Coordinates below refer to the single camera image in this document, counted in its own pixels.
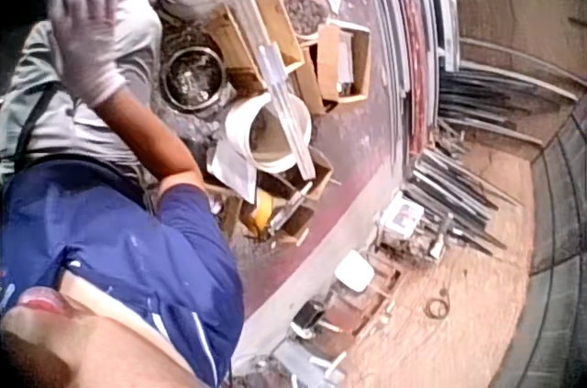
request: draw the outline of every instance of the wall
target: wall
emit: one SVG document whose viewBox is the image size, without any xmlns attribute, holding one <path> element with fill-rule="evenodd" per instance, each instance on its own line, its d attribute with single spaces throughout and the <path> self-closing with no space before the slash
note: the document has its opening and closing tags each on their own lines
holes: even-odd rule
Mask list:
<svg viewBox="0 0 587 388">
<path fill-rule="evenodd" d="M 526 307 L 493 386 L 587 384 L 587 96 L 533 162 Z"/>
</svg>

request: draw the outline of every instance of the hand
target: hand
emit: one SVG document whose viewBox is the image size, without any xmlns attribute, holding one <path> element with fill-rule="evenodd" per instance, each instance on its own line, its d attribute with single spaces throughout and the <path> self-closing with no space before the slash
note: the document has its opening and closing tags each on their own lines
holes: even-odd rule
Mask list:
<svg viewBox="0 0 587 388">
<path fill-rule="evenodd" d="M 91 108 L 100 105 L 125 83 L 115 61 L 116 0 L 48 0 L 48 12 L 63 83 Z"/>
</svg>

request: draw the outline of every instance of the blue shirt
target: blue shirt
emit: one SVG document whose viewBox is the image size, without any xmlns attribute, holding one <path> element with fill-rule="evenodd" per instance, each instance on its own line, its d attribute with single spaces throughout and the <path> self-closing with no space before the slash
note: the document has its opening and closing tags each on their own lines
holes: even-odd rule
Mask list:
<svg viewBox="0 0 587 388">
<path fill-rule="evenodd" d="M 222 382 L 244 322 L 243 293 L 201 190 L 172 187 L 152 215 L 138 187 L 69 158 L 16 175 L 3 206 L 3 313 L 29 287 L 56 288 L 68 270 L 169 338 L 202 382 Z"/>
</svg>

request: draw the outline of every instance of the gloved hand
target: gloved hand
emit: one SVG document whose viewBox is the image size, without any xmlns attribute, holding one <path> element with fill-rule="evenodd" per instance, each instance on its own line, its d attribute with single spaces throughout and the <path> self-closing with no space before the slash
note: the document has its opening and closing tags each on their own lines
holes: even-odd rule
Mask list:
<svg viewBox="0 0 587 388">
<path fill-rule="evenodd" d="M 125 83 L 115 62 L 116 0 L 48 0 L 69 93 L 90 107 Z"/>
</svg>

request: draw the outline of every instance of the lips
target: lips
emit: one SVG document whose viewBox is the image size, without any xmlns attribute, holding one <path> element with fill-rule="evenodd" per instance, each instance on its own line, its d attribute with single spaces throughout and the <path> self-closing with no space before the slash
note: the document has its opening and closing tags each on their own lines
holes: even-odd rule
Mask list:
<svg viewBox="0 0 587 388">
<path fill-rule="evenodd" d="M 18 298 L 17 305 L 56 315 L 72 317 L 73 308 L 59 293 L 49 287 L 31 287 Z"/>
</svg>

